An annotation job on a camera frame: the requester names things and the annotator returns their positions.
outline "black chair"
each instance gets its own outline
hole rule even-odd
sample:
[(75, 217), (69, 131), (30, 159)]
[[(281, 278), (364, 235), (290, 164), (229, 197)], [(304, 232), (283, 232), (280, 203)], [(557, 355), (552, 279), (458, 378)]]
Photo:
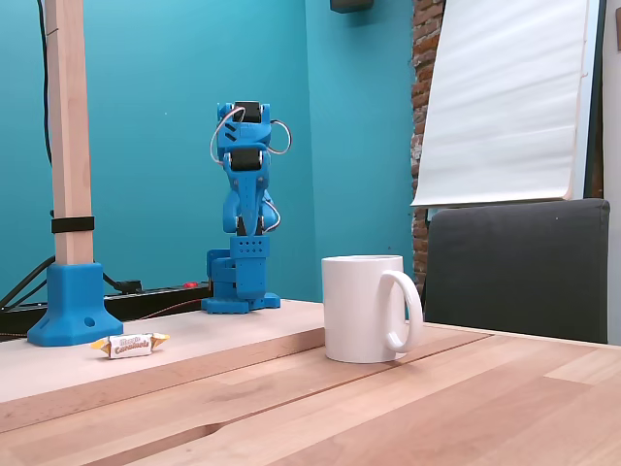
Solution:
[(608, 217), (601, 199), (438, 213), (426, 320), (607, 343)]

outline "white paper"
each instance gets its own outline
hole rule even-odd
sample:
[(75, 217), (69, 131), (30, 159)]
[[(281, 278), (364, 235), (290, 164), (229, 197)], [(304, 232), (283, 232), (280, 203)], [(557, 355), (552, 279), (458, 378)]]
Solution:
[(446, 2), (413, 206), (572, 196), (588, 3)]

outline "red wire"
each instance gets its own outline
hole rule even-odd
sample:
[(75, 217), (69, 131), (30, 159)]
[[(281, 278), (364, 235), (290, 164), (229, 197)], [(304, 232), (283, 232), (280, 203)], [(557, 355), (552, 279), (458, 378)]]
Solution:
[(171, 311), (172, 309), (181, 308), (183, 306), (187, 306), (188, 304), (200, 303), (201, 301), (202, 301), (202, 299), (193, 299), (192, 301), (185, 301), (184, 303), (178, 303), (175, 306), (171, 306), (169, 308), (162, 309), (162, 310), (157, 311), (157, 312), (155, 312), (153, 314), (149, 314), (148, 316), (140, 317), (138, 320), (144, 320), (146, 318), (158, 316), (160, 314), (164, 314), (164, 313), (166, 313), (168, 311)]

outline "black cable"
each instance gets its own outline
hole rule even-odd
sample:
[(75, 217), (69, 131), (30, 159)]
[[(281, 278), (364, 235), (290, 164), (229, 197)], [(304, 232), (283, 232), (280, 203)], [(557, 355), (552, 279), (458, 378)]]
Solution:
[(49, 108), (48, 108), (48, 38), (46, 36), (46, 20), (41, 0), (39, 5), (39, 27), (41, 29), (41, 46), (43, 48), (43, 131), (46, 135), (46, 150), (51, 165), (51, 145), (49, 144)]
[(104, 282), (106, 282), (107, 284), (109, 284), (112, 288), (114, 288), (116, 291), (120, 291), (118, 282), (115, 282), (113, 279), (111, 279), (110, 277), (108, 277), (108, 275), (104, 272)]
[(30, 272), (24, 279), (17, 284), (15, 288), (13, 288), (9, 293), (0, 300), (0, 312), (8, 311), (5, 306), (11, 302), (13, 298), (15, 298), (20, 291), (28, 286), (30, 282), (35, 280), (39, 274), (41, 274), (44, 270), (46, 270), (51, 264), (56, 260), (56, 256), (53, 255), (44, 260), (41, 264), (34, 268), (32, 272)]
[(24, 294), (22, 297), (20, 297), (17, 301), (15, 301), (11, 306), (7, 306), (5, 308), (5, 312), (11, 311), (11, 310), (15, 309), (17, 306), (19, 306), (21, 303), (23, 303), (26, 299), (28, 299), (30, 296), (35, 294), (41, 288), (43, 288), (47, 283), (48, 283), (48, 279), (43, 280), (41, 283), (39, 283), (37, 286), (32, 288), (30, 291), (28, 291), (26, 294)]

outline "candy wrapper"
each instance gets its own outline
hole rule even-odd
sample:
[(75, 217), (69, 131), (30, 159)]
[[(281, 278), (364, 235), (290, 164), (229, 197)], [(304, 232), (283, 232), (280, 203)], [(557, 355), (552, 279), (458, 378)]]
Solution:
[(110, 359), (121, 357), (147, 356), (153, 349), (171, 338), (161, 333), (143, 333), (140, 335), (117, 335), (102, 338), (90, 345), (91, 348), (105, 352)]

